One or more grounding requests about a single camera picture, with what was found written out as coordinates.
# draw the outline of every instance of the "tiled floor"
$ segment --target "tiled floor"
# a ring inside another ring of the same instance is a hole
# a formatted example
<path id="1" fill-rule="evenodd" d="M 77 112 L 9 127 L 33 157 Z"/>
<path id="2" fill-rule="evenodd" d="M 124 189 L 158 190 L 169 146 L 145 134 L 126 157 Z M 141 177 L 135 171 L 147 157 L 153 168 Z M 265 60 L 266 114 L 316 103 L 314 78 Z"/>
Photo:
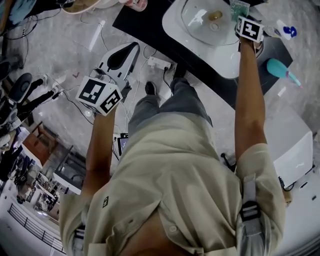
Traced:
<path id="1" fill-rule="evenodd" d="M 126 110 L 122 105 L 119 105 L 116 111 L 115 124 L 121 131 L 124 131 L 126 130 L 125 123 L 127 123 L 125 122 L 126 111 L 129 112 L 128 116 L 130 117 L 136 102 L 145 95 L 146 81 L 153 81 L 158 86 L 163 98 L 167 98 L 170 92 L 168 86 L 163 82 L 162 70 L 152 69 L 147 64 L 142 66 L 145 62 L 142 56 L 145 44 L 112 27 L 121 8 L 121 5 L 115 5 L 108 9 L 95 9 L 90 13 L 83 14 L 82 17 L 68 15 L 61 11 L 55 17 L 40 20 L 34 31 L 28 36 L 28 56 L 25 68 L 19 74 L 24 72 L 30 72 L 34 76 L 49 74 L 53 79 L 63 81 L 61 86 L 67 90 L 76 87 L 84 76 L 90 74 L 107 52 L 100 34 L 95 37 L 96 40 L 93 40 L 96 31 L 100 29 L 99 23 L 105 22 L 102 37 L 109 50 L 132 41 L 138 42 L 141 49 L 133 74 L 130 76 L 132 90 L 124 104 Z M 303 88 L 297 88 L 288 80 L 279 80 L 265 95 L 267 117 L 271 117 L 285 105 L 290 105 L 315 132 L 320 128 L 320 28 L 318 26 L 320 11 L 308 0 L 269 0 L 268 4 L 262 4 L 258 6 L 258 9 L 270 22 L 281 19 L 286 24 L 296 27 L 298 36 L 290 41 L 285 41 L 284 44 L 293 58 L 290 70 L 303 85 Z M 49 11 L 38 17 L 40 19 L 52 16 L 57 12 L 58 10 Z M 15 29 L 10 33 L 10 36 L 21 36 L 22 29 L 23 26 Z M 12 41 L 11 52 L 16 51 L 22 52 L 25 56 L 27 52 L 25 38 Z M 152 52 L 153 49 L 147 47 L 145 55 L 148 56 Z M 170 61 L 160 52 L 157 52 L 155 56 Z M 136 97 L 133 99 L 137 89 L 139 72 L 140 83 Z M 172 71 L 167 72 L 166 80 L 168 82 L 171 81 L 172 74 Z M 232 154 L 234 152 L 234 110 L 197 78 L 191 74 L 188 74 L 187 78 L 197 90 L 212 119 L 218 153 Z M 32 94 L 32 97 L 36 97 L 46 90 L 41 87 Z M 67 92 L 68 97 L 84 112 L 86 109 L 75 101 L 76 93 L 76 89 Z M 40 105 L 33 112 L 33 115 L 37 122 L 43 121 L 52 131 L 57 133 L 66 145 L 74 145 L 80 154 L 86 155 L 92 125 L 85 120 L 73 104 L 67 101 L 63 94 L 55 101 Z M 112 161 L 113 168 L 116 164 L 116 161 Z M 286 251 L 285 246 L 281 249 L 283 252 Z"/>

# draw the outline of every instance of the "shirt button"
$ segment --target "shirt button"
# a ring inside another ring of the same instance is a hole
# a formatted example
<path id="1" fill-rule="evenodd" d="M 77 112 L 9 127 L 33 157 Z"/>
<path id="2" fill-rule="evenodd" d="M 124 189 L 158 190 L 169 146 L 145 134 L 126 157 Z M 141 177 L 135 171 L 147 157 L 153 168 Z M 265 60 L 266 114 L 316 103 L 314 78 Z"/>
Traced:
<path id="1" fill-rule="evenodd" d="M 176 232 L 178 229 L 177 229 L 177 227 L 176 226 L 171 226 L 170 228 L 169 228 L 169 231 L 170 232 Z"/>

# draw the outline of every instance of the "forearm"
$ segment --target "forearm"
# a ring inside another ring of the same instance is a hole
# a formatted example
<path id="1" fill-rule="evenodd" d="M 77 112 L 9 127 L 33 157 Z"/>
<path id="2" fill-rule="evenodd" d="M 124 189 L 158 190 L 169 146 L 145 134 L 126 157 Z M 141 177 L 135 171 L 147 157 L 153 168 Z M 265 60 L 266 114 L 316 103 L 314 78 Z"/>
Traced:
<path id="1" fill-rule="evenodd" d="M 265 143 L 265 101 L 262 93 L 256 54 L 251 42 L 241 37 L 239 83 L 235 105 L 235 156 L 251 146 Z"/>
<path id="2" fill-rule="evenodd" d="M 86 176 L 82 192 L 94 195 L 110 179 L 116 109 L 107 116 L 97 115 L 86 155 Z"/>

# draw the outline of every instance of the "green scrub brush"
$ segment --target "green scrub brush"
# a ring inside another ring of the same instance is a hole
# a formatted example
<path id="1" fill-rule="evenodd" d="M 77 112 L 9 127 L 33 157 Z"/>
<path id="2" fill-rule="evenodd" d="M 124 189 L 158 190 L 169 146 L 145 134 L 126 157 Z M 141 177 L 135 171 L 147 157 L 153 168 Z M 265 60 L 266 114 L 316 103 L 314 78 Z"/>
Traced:
<path id="1" fill-rule="evenodd" d="M 240 0 L 230 0 L 231 20 L 238 21 L 238 16 L 247 17 L 249 15 L 250 4 Z"/>

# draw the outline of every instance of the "black countertop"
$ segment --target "black countertop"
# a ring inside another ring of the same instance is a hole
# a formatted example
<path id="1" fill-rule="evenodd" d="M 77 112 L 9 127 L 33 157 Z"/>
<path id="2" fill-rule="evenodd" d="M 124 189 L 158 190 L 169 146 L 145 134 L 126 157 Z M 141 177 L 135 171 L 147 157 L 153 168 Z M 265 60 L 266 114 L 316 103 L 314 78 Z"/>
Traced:
<path id="1" fill-rule="evenodd" d="M 173 2 L 174 0 L 148 0 L 148 5 L 142 12 L 124 6 L 114 21 L 113 27 L 143 41 L 174 62 L 184 66 L 232 108 L 235 108 L 238 78 L 226 79 L 220 76 L 205 61 L 164 31 L 162 18 Z M 280 39 L 264 38 L 264 48 L 257 59 L 263 94 L 278 80 L 277 77 L 269 74 L 266 70 L 265 62 L 270 58 L 281 61 L 287 67 L 293 61 Z"/>

